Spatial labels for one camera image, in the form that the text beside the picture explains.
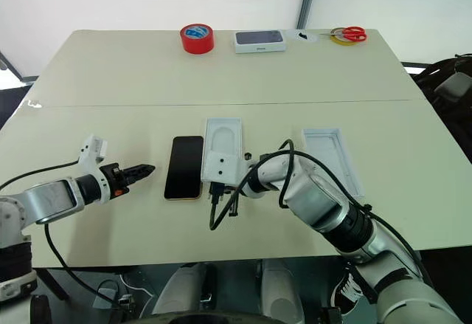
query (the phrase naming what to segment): scissors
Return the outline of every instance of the scissors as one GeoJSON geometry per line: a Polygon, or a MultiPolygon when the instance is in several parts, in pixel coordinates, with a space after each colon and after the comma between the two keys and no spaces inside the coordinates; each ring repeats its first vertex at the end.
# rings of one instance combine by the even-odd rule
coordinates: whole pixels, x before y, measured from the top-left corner
{"type": "Polygon", "coordinates": [[[345,27],[342,30],[336,30],[334,32],[325,33],[322,35],[341,36],[342,38],[346,38],[347,40],[354,42],[361,42],[367,39],[366,30],[364,30],[362,27],[345,27]]]}

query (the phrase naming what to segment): white table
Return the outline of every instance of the white table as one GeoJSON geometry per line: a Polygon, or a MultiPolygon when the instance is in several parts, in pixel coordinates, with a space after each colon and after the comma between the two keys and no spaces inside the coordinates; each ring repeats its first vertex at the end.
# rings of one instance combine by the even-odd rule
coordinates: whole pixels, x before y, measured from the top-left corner
{"type": "MultiPolygon", "coordinates": [[[[327,32],[328,30],[311,30],[327,32]]],[[[28,98],[43,106],[219,105],[424,99],[376,30],[340,46],[288,40],[286,52],[237,55],[215,32],[205,55],[177,31],[74,32],[28,98]]]]}
{"type": "MultiPolygon", "coordinates": [[[[217,106],[24,106],[0,131],[0,180],[68,162],[91,133],[108,140],[104,163],[156,165],[151,177],[105,205],[91,204],[51,225],[70,266],[334,254],[323,237],[277,205],[277,193],[240,200],[240,215],[210,231],[207,187],[197,201],[163,197],[172,138],[203,134],[208,117],[242,117],[244,151],[275,151],[303,128],[339,127],[375,212],[415,249],[472,244],[472,167],[425,100],[217,106]]],[[[81,175],[77,167],[22,179],[3,193],[81,175]]],[[[33,266],[59,266],[42,227],[33,266]]]]}

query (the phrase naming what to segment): red scissors handle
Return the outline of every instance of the red scissors handle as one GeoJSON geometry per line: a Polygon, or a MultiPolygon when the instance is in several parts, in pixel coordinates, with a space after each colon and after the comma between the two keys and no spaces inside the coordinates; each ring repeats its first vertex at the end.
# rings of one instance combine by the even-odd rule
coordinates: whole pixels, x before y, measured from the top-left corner
{"type": "Polygon", "coordinates": [[[366,30],[361,27],[346,27],[342,30],[342,35],[354,42],[361,42],[367,39],[366,30]]]}

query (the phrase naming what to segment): sneaker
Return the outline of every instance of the sneaker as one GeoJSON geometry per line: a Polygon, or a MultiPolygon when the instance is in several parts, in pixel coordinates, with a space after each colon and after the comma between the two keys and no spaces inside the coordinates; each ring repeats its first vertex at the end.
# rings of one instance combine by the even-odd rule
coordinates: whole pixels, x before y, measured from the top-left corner
{"type": "Polygon", "coordinates": [[[332,307],[339,307],[342,315],[348,315],[363,295],[361,287],[354,281],[351,273],[347,272],[334,288],[330,304],[332,307]]]}

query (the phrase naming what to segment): red tape roll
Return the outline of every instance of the red tape roll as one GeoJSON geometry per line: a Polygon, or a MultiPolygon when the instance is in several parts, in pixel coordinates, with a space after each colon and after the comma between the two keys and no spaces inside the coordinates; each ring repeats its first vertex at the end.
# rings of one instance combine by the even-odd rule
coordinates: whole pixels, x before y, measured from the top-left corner
{"type": "Polygon", "coordinates": [[[180,30],[184,50],[199,55],[211,51],[215,45],[213,30],[205,24],[191,24],[180,30]]]}

